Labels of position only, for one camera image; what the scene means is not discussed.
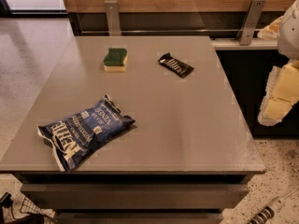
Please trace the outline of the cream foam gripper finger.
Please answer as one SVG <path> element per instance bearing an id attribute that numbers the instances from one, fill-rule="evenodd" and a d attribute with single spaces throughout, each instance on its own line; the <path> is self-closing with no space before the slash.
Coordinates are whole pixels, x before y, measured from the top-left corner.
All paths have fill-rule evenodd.
<path id="1" fill-rule="evenodd" d="M 280 16 L 279 18 L 272 21 L 269 25 L 265 26 L 262 30 L 259 31 L 257 37 L 261 39 L 277 40 L 282 19 L 283 17 Z"/>
<path id="2" fill-rule="evenodd" d="M 280 123 L 299 102 L 299 61 L 289 60 L 269 73 L 258 122 L 263 126 Z"/>

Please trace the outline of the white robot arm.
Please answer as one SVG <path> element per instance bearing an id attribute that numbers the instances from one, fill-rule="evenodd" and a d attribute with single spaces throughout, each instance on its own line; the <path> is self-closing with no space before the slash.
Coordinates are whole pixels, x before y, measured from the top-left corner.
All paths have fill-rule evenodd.
<path id="1" fill-rule="evenodd" d="M 289 59 L 282 67 L 272 68 L 260 106 L 258 122 L 274 126 L 299 102 L 299 0 L 283 16 L 264 27 L 258 37 L 276 40 L 278 52 Z"/>

